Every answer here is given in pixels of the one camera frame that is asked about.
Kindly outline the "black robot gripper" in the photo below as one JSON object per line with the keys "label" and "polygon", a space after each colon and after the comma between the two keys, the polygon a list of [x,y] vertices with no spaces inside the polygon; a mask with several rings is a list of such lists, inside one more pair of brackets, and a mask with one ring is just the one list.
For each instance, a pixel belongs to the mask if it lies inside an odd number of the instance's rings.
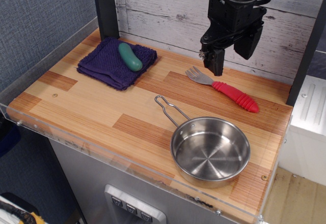
{"label": "black robot gripper", "polygon": [[234,46],[245,60],[254,53],[260,40],[266,8],[259,0],[209,0],[210,27],[201,38],[204,67],[222,76],[225,50]]}

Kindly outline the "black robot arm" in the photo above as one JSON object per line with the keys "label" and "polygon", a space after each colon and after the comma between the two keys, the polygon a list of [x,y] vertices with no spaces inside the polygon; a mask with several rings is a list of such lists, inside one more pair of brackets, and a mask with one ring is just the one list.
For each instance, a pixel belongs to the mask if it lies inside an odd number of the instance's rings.
{"label": "black robot arm", "polygon": [[201,37],[200,57],[215,76],[223,74],[225,50],[233,46],[245,60],[254,53],[263,30],[265,4],[271,0],[209,0],[210,26]]}

